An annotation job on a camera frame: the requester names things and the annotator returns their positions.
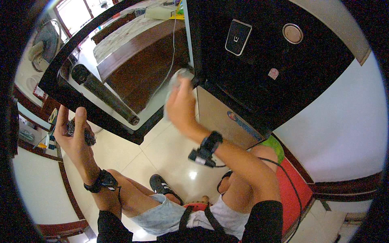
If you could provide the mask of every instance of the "sticker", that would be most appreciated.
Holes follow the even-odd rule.
[[[270,69],[268,76],[275,80],[278,76],[278,70],[275,68]]]
[[[235,115],[235,113],[227,111],[227,115],[231,120],[235,121],[241,128],[245,129],[246,132],[253,136],[256,140],[263,140],[263,137],[257,131],[247,125],[243,120],[241,120],[237,115]]]

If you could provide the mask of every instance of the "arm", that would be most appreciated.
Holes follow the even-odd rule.
[[[100,168],[93,158],[92,148],[85,144],[84,130],[91,131],[89,124],[86,122],[85,108],[79,107],[76,110],[73,137],[64,135],[66,134],[67,121],[68,109],[61,105],[54,131],[55,139],[76,166],[84,183],[93,185],[100,173]],[[92,193],[92,196],[100,210],[110,211],[121,219],[121,205],[117,197],[117,190],[112,192],[102,187],[99,193]]]
[[[183,135],[201,143],[211,131],[196,122],[196,101],[191,92],[190,80],[180,78],[180,81],[180,88],[173,89],[166,104],[168,116]],[[219,145],[215,155],[255,188],[253,191],[257,202],[280,201],[277,177],[262,160],[226,139]]]

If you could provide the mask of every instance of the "black sneaker with white stripes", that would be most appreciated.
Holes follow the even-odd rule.
[[[150,177],[150,186],[155,193],[159,194],[173,194],[178,200],[180,200],[181,206],[184,205],[184,201],[169,187],[162,176],[154,174]]]

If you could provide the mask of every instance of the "white shorts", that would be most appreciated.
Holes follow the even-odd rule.
[[[129,219],[142,227],[147,233],[155,236],[177,231],[185,208],[171,202],[163,194],[154,194],[150,197],[162,204]],[[215,205],[210,207],[210,210],[226,234],[236,236],[239,240],[242,239],[244,226],[250,216],[249,213],[238,213],[230,209],[223,202],[222,195],[220,195]],[[198,226],[213,230],[204,211],[192,212],[189,216],[186,227],[194,228]]]

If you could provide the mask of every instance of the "wrist strap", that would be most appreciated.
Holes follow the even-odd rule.
[[[99,193],[100,192],[100,189],[101,189],[101,177],[103,175],[102,173],[103,171],[100,169],[100,173],[97,177],[97,179],[95,180],[95,182],[93,183],[93,185],[86,185],[84,183],[84,188],[88,191],[90,191],[91,193]]]
[[[200,148],[213,154],[221,143],[223,143],[223,136],[217,131],[212,131],[211,134],[201,142]]]

